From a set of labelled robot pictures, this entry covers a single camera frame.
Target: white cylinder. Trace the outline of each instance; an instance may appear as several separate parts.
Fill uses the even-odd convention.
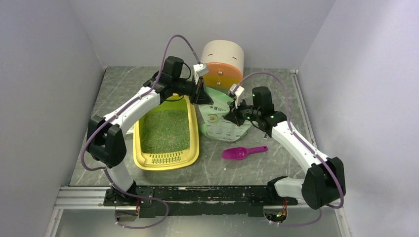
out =
[[[230,88],[243,79],[245,53],[231,41],[214,40],[207,43],[201,55],[209,73],[204,76],[206,85]]]

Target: litter box grate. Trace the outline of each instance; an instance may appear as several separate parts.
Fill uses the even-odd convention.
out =
[[[163,154],[151,154],[151,163],[152,164],[174,164],[182,161],[181,155],[183,154],[182,151],[180,152],[172,152],[172,153],[163,153]]]

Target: wire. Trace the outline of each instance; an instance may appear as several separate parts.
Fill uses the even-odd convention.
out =
[[[298,141],[300,141],[300,143],[302,143],[322,163],[322,165],[329,172],[330,176],[332,177],[333,181],[336,184],[337,190],[339,191],[339,198],[340,198],[339,205],[333,206],[333,205],[327,204],[326,206],[331,207],[331,208],[334,208],[334,209],[339,209],[339,208],[343,207],[343,190],[342,190],[342,187],[340,186],[339,181],[336,178],[336,175],[332,172],[332,169],[330,169],[330,167],[326,164],[326,162],[318,154],[316,154],[316,152],[306,142],[304,142],[304,140],[297,133],[295,133],[295,131],[293,130],[293,126],[291,125],[291,121],[290,121],[290,119],[291,119],[291,114],[290,114],[290,112],[291,112],[291,110],[290,110],[290,99],[289,99],[288,91],[287,91],[287,88],[285,87],[285,84],[277,76],[273,75],[272,73],[269,73],[269,72],[255,72],[255,73],[251,73],[251,74],[245,76],[236,85],[236,87],[233,89],[232,94],[234,94],[234,92],[236,92],[236,90],[239,88],[240,85],[243,84],[243,82],[245,80],[247,80],[251,76],[258,75],[258,74],[269,75],[269,76],[275,78],[279,82],[279,84],[281,84],[282,88],[284,89],[284,92],[285,92],[285,100],[287,102],[287,113],[286,113],[287,114],[287,123],[288,123],[288,127],[290,128],[290,131],[292,131],[292,135],[294,135],[296,137],[296,139]],[[322,217],[322,211],[320,210],[319,217],[316,220],[314,220],[312,222],[309,222],[309,223],[306,223],[306,224],[307,225],[314,224],[317,221],[319,221],[321,217]]]
[[[140,214],[140,199],[137,198],[137,206],[135,207],[135,213],[137,216]]]
[[[193,47],[192,47],[192,45],[189,43],[189,41],[184,37],[184,36],[182,36],[182,35],[174,35],[174,36],[172,36],[172,37],[170,37],[170,39],[168,40],[168,43],[167,43],[167,45],[166,45],[166,48],[165,48],[165,51],[164,51],[164,53],[163,53],[163,59],[162,59],[162,63],[160,64],[160,69],[159,69],[159,72],[158,72],[158,74],[157,74],[157,76],[156,76],[156,80],[154,81],[154,83],[153,83],[153,85],[151,86],[151,88],[148,90],[148,91],[146,91],[146,92],[144,92],[143,94],[141,94],[139,97],[135,97],[135,98],[133,98],[132,100],[130,100],[125,106],[123,106],[118,112],[116,112],[116,114],[115,115],[113,115],[113,116],[111,116],[110,118],[108,118],[108,120],[106,120],[102,125],[100,125],[93,133],[92,133],[92,135],[87,139],[87,141],[86,141],[86,143],[85,143],[85,145],[83,146],[83,148],[82,148],[82,152],[81,152],[81,154],[80,154],[80,161],[81,161],[81,163],[82,163],[82,166],[86,169],[86,170],[88,170],[88,171],[96,171],[96,170],[103,170],[104,172],[105,172],[105,175],[106,175],[106,177],[108,178],[108,180],[109,180],[109,182],[111,183],[111,185],[116,189],[116,190],[118,190],[119,192],[121,192],[121,193],[123,193],[123,194],[125,194],[125,195],[127,195],[127,196],[130,196],[130,197],[133,197],[133,198],[140,198],[140,199],[148,199],[148,200],[155,200],[155,201],[158,201],[158,202],[161,202],[163,205],[165,205],[165,207],[166,207],[166,214],[164,215],[164,217],[160,220],[160,221],[158,221],[158,222],[156,222],[156,223],[154,223],[154,224],[151,224],[151,225],[148,225],[148,226],[144,226],[144,227],[131,227],[131,226],[126,226],[126,225],[123,225],[123,224],[121,224],[121,223],[119,223],[119,221],[118,221],[118,219],[116,218],[116,213],[115,213],[115,220],[116,220],[116,224],[117,225],[119,225],[119,226],[122,226],[122,227],[124,227],[124,228],[129,228],[129,229],[145,229],[145,228],[149,228],[149,227],[153,227],[153,226],[155,226],[155,225],[158,225],[159,223],[161,223],[161,222],[163,222],[166,218],[167,218],[167,216],[168,216],[168,214],[169,214],[169,206],[168,206],[168,204],[165,202],[165,201],[163,201],[162,199],[159,199],[159,198],[155,198],[155,197],[147,197],[147,196],[139,196],[139,195],[134,195],[134,194],[130,194],[130,193],[127,193],[127,192],[125,192],[124,190],[122,190],[120,187],[118,187],[116,184],[115,184],[115,182],[112,180],[112,178],[111,178],[111,176],[109,175],[109,173],[108,173],[108,170],[106,169],[106,167],[104,167],[104,166],[99,166],[99,167],[95,167],[95,168],[90,168],[90,167],[88,167],[87,166],[87,164],[86,164],[86,162],[85,162],[85,160],[84,160],[84,155],[85,155],[85,153],[86,153],[86,150],[87,150],[87,147],[89,146],[89,144],[92,142],[92,140],[94,139],[94,137],[105,127],[105,126],[107,126],[110,122],[112,122],[117,116],[119,116],[121,113],[123,113],[127,108],[129,108],[133,103],[135,103],[137,100],[140,100],[141,98],[143,98],[144,96],[146,96],[146,95],[148,95],[151,91],[153,91],[154,90],[154,87],[156,86],[156,84],[159,82],[159,80],[160,80],[160,76],[161,76],[161,74],[162,74],[162,70],[163,70],[163,65],[164,65],[164,63],[165,63],[165,58],[166,58],[166,53],[167,53],[167,51],[168,51],[168,47],[169,47],[169,45],[170,45],[170,42],[174,39],[174,38],[176,38],[176,37],[179,37],[179,38],[182,38],[187,44],[188,44],[188,46],[189,46],[189,48],[191,49],[191,51],[192,51],[192,54],[194,55],[194,57],[195,57],[195,59],[197,60],[197,62],[198,63],[201,63],[200,62],[200,60],[199,60],[199,57],[198,57],[198,55],[196,54],[196,52],[195,52],[195,50],[193,49]]]
[[[262,132],[263,132],[263,130],[262,130],[262,129],[260,129],[259,127],[257,127],[257,126],[253,123],[253,121],[252,121],[252,120],[250,120],[250,123],[253,125],[253,127],[255,127],[255,128],[257,128],[257,129],[259,129],[260,131],[262,131]]]
[[[181,99],[183,99],[183,97],[185,97],[184,95],[182,95],[182,97],[180,97],[179,99],[177,99],[177,100],[165,100],[165,101],[167,101],[167,102],[176,102],[176,101],[179,101],[179,100],[181,100]]]

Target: plastic scoop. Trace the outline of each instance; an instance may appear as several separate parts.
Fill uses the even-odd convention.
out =
[[[259,153],[259,152],[265,152],[268,150],[267,146],[263,147],[253,147],[253,148],[244,148],[244,147],[235,147],[230,148],[221,153],[221,157],[223,159],[229,159],[229,160],[243,160],[248,155]]]

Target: white plastic bag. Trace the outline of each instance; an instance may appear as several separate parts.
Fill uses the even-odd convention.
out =
[[[198,106],[204,119],[204,123],[200,125],[200,132],[210,139],[227,142],[234,142],[243,137],[251,126],[249,121],[245,121],[243,125],[237,126],[222,117],[229,111],[227,102],[233,102],[233,99],[209,87],[206,87],[205,90],[214,101],[214,104]]]

